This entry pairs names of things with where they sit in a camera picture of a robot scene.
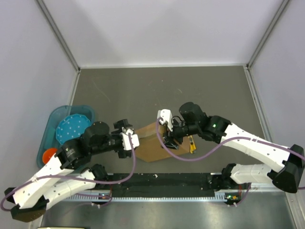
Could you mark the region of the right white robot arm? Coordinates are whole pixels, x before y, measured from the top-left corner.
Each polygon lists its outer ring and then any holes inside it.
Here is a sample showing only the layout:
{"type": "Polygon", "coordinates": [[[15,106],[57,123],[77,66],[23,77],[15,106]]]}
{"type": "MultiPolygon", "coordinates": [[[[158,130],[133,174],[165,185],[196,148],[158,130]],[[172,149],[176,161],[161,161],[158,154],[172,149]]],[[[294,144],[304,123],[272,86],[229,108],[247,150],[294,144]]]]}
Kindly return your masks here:
{"type": "Polygon", "coordinates": [[[302,189],[299,185],[305,169],[305,154],[301,146],[287,147],[264,140],[228,119],[217,115],[208,116],[193,102],[184,103],[179,113],[179,116],[173,116],[168,109],[158,112],[157,124],[166,127],[165,136],[158,138],[165,150],[174,141],[181,144],[184,137],[197,135],[217,144],[199,160],[226,146],[260,161],[254,165],[228,164],[221,174],[221,181],[226,188],[232,189],[245,183],[265,183],[288,193],[302,189]]]}

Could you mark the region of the brown cardboard express box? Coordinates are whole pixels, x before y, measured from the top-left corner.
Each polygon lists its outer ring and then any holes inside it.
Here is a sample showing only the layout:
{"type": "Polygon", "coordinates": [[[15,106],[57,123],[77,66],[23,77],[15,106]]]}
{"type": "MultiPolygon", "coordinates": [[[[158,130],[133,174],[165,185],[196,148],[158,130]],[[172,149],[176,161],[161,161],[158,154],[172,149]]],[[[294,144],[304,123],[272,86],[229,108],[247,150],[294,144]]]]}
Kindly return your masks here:
{"type": "MultiPolygon", "coordinates": [[[[164,126],[158,126],[160,135],[165,132],[164,126]]],[[[166,150],[163,149],[156,134],[156,122],[145,127],[135,130],[139,137],[140,146],[135,150],[136,157],[145,162],[154,162],[172,157],[166,150]]],[[[170,149],[177,156],[190,153],[190,141],[187,137],[183,139],[181,145],[178,144],[178,149],[170,149]]]]}

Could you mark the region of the yellow utility knife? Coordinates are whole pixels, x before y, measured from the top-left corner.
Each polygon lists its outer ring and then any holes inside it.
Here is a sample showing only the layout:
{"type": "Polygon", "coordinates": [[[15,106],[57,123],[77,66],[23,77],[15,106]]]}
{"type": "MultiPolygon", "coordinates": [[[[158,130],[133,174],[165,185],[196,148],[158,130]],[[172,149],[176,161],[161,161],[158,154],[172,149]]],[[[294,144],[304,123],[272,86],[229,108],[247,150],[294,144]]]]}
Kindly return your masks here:
{"type": "Polygon", "coordinates": [[[188,136],[188,138],[189,138],[189,142],[190,142],[190,153],[194,154],[194,153],[196,153],[196,145],[195,145],[193,136],[190,135],[190,136],[188,136]]]}

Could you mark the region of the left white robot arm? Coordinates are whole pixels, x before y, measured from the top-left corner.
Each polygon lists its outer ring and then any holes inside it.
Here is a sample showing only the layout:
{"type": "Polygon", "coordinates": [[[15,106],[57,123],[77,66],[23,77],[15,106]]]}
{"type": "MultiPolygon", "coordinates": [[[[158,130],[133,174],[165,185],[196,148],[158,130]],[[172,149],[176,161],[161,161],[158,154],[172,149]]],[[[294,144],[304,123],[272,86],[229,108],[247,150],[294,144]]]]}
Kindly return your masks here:
{"type": "Polygon", "coordinates": [[[132,177],[109,180],[105,167],[95,164],[78,176],[72,173],[90,162],[93,155],[115,151],[120,158],[135,158],[140,145],[138,135],[126,119],[114,123],[110,132],[105,122],[95,122],[79,137],[66,141],[37,173],[26,183],[5,190],[0,208],[7,211],[4,201],[14,204],[9,212],[14,220],[31,222],[40,218],[60,201],[89,189],[103,189],[132,177]]]}

